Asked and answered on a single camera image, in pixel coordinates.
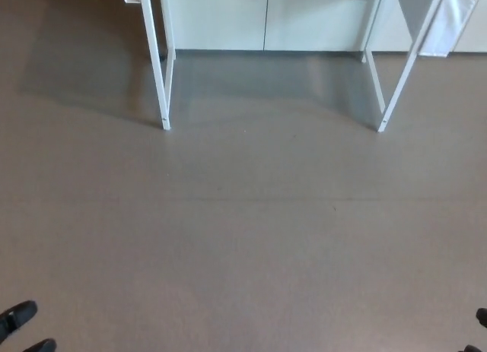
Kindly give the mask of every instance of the white metal leg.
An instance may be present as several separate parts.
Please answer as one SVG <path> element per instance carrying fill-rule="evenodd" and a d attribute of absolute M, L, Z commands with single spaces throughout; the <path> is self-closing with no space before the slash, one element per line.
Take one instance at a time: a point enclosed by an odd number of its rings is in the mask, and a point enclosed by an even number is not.
<path fill-rule="evenodd" d="M 151 53 L 152 71 L 154 72 L 155 87 L 158 92 L 159 109 L 161 110 L 162 126 L 170 129 L 169 107 L 162 76 L 161 59 L 159 57 L 158 38 L 155 31 L 154 15 L 152 14 L 151 0 L 140 0 L 144 15 L 145 32 Z"/>
<path fill-rule="evenodd" d="M 367 48 L 365 50 L 365 64 L 368 66 L 369 73 L 372 77 L 372 82 L 374 83 L 375 97 L 377 99 L 377 105 L 379 106 L 380 112 L 384 113 L 386 109 L 386 103 L 384 101 L 384 95 L 382 94 L 382 88 L 380 87 L 379 75 L 377 74 L 377 69 L 375 67 L 374 56 L 372 51 Z"/>
<path fill-rule="evenodd" d="M 176 45 L 174 44 L 173 21 L 170 16 L 169 0 L 161 0 L 162 19 L 164 21 L 164 32 L 166 33 L 167 44 L 167 67 L 166 67 L 166 100 L 167 111 L 170 111 L 170 97 L 173 88 L 174 60 L 176 59 Z"/>
<path fill-rule="evenodd" d="M 408 80 L 409 74 L 411 73 L 412 67 L 416 62 L 416 58 L 418 57 L 418 50 L 411 49 L 408 54 L 408 58 L 406 60 L 406 65 L 404 66 L 403 73 L 399 78 L 399 82 L 394 90 L 393 96 L 390 99 L 389 105 L 387 105 L 386 111 L 384 112 L 384 116 L 382 118 L 382 122 L 379 124 L 379 128 L 377 129 L 378 132 L 383 132 L 386 129 L 387 123 L 389 122 L 390 116 L 393 114 L 394 109 L 396 108 L 397 101 L 403 92 L 404 86 Z"/>

